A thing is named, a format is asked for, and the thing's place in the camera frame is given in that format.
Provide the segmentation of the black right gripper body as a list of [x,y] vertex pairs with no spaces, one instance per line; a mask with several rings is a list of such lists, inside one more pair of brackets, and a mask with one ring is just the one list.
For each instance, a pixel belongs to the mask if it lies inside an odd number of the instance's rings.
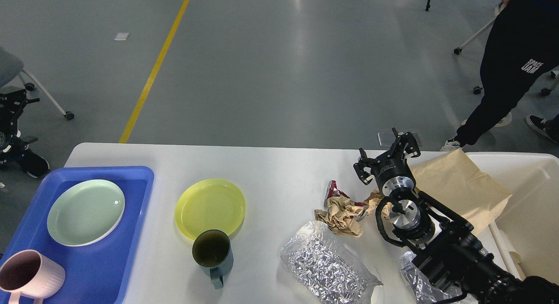
[[377,188],[384,196],[389,196],[396,189],[414,190],[417,183],[405,153],[388,152],[372,159],[371,174],[375,177]]

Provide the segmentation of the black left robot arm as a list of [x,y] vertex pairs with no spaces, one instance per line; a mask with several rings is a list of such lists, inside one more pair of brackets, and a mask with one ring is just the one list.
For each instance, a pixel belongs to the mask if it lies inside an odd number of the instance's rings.
[[29,145],[38,140],[33,135],[21,136],[18,130],[18,120],[24,108],[40,99],[28,99],[25,89],[14,90],[1,94],[1,164],[16,162],[23,168],[28,168],[31,157]]

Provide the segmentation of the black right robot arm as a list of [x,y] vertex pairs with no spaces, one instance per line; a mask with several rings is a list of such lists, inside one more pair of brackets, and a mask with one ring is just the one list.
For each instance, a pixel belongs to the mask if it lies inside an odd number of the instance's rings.
[[409,248],[415,254],[413,264],[432,286],[461,290],[443,303],[471,295],[479,304],[556,304],[557,284],[539,276],[519,280],[497,266],[493,254],[481,252],[483,245],[469,221],[416,189],[407,159],[421,155],[417,140],[409,131],[393,129],[393,134],[389,150],[375,158],[359,149],[353,168],[363,184],[374,180],[382,194],[375,221],[383,239]]

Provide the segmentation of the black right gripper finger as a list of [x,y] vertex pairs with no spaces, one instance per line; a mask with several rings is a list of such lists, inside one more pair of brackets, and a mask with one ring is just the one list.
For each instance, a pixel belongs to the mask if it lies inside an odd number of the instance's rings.
[[395,141],[391,145],[391,159],[408,159],[421,156],[417,139],[411,131],[403,133],[396,128],[391,128],[391,130],[395,137]]
[[358,179],[363,184],[369,185],[371,180],[375,177],[374,174],[371,173],[371,169],[377,165],[377,159],[368,157],[363,148],[359,148],[358,151],[359,157],[357,162],[353,164],[353,169]]

